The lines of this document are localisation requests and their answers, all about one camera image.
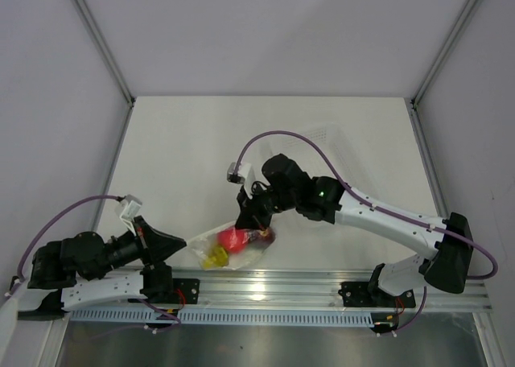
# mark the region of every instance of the white wall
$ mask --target white wall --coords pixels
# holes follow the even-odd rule
[[[37,231],[101,192],[126,104],[69,0],[0,0],[0,17],[3,293]],[[63,219],[46,241],[87,229],[95,206]],[[23,325],[4,365],[31,365],[46,327]]]
[[[513,1],[484,0],[420,111],[450,209],[468,216],[474,239],[499,261],[487,287],[508,365],[515,365]]]
[[[88,0],[141,95],[410,97],[465,0]]]

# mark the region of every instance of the red fruit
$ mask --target red fruit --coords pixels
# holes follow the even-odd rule
[[[240,253],[248,241],[247,232],[234,227],[218,233],[218,243],[229,253]]]

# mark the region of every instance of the black mounting bracket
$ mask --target black mounting bracket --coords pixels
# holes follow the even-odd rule
[[[415,308],[415,297],[413,291],[406,291],[400,296],[390,296],[386,293],[381,294],[381,299],[373,299],[368,291],[368,281],[346,281],[341,283],[338,291],[344,300],[344,307],[353,308],[395,308],[396,300],[399,298],[405,308]]]
[[[147,301],[149,303],[181,305],[183,300],[177,290],[183,293],[186,304],[196,305],[199,301],[200,280],[198,278],[174,278],[172,288],[168,289],[166,293],[159,293],[159,296],[147,299]],[[139,303],[139,300],[129,299],[129,303]]]

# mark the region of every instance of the plastic bag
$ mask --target plastic bag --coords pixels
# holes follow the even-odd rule
[[[235,229],[234,222],[222,225],[188,242],[202,269],[240,269],[257,261],[275,241],[275,231]]]

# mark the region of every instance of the white plastic basket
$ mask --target white plastic basket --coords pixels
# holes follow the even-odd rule
[[[318,124],[295,132],[320,147],[342,178],[351,186],[359,188],[372,197],[377,196],[371,176],[360,161],[351,141],[346,139],[338,124]],[[298,138],[286,135],[269,137],[261,144],[261,153],[264,160],[276,154],[284,154],[293,159],[309,176],[334,177],[320,155],[310,145]],[[291,213],[291,221],[303,228],[319,228],[327,225],[326,222],[309,221],[294,212]]]

